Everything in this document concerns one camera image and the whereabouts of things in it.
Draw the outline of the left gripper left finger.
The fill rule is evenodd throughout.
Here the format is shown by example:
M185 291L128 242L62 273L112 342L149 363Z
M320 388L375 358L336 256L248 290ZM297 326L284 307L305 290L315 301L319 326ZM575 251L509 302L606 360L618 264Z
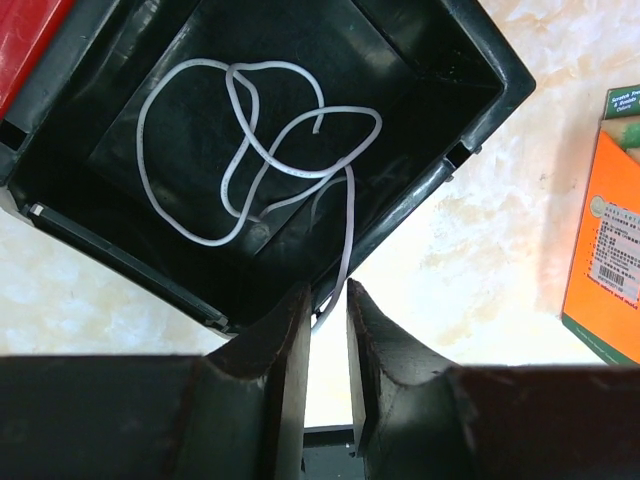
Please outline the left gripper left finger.
M296 479L311 292L210 354L6 356L5 479Z

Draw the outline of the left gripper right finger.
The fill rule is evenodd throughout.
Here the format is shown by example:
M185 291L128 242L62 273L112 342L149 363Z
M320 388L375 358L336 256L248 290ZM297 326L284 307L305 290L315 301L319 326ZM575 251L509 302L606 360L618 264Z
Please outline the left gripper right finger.
M635 479L635 367L462 366L347 283L356 453L369 479Z

